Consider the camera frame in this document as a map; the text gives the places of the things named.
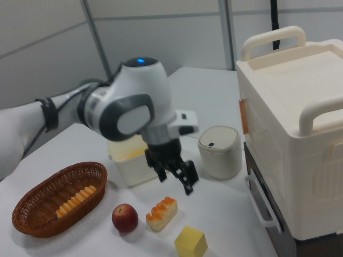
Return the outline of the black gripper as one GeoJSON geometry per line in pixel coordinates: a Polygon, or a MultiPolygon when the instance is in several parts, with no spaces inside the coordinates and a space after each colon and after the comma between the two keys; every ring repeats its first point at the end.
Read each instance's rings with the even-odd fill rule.
{"type": "Polygon", "coordinates": [[[148,166],[157,168],[160,182],[167,179],[165,170],[168,170],[182,183],[186,195],[193,192],[193,185],[199,180],[198,173],[193,161],[182,160],[179,139],[172,139],[161,145],[148,144],[145,156],[148,166]]]}

